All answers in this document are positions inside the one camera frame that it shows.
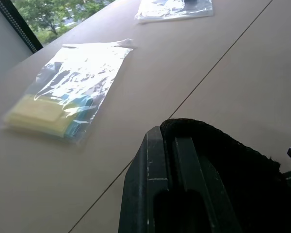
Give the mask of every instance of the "yellow sponge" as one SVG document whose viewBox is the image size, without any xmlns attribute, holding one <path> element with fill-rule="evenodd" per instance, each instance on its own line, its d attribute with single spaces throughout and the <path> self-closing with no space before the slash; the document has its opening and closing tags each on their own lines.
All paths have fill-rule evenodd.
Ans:
<svg viewBox="0 0 291 233">
<path fill-rule="evenodd" d="M 8 113 L 5 122 L 14 127 L 64 137 L 77 109 L 74 103 L 63 106 L 47 97 L 35 100 L 33 95 L 25 95 Z"/>
</svg>

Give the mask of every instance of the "window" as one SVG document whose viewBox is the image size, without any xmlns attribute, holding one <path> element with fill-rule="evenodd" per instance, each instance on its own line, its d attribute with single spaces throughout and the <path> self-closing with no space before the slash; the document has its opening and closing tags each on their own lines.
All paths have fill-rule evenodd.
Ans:
<svg viewBox="0 0 291 233">
<path fill-rule="evenodd" d="M 0 10 L 33 52 L 114 0 L 0 0 Z"/>
</svg>

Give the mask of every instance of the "plastic bag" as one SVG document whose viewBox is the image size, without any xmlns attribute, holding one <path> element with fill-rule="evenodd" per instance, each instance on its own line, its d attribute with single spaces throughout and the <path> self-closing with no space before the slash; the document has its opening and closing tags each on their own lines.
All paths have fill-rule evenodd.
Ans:
<svg viewBox="0 0 291 233">
<path fill-rule="evenodd" d="M 135 19 L 145 23 L 212 15 L 211 0 L 142 0 Z"/>
<path fill-rule="evenodd" d="M 105 99 L 132 41 L 63 45 L 4 118 L 13 129 L 82 139 Z"/>
</svg>

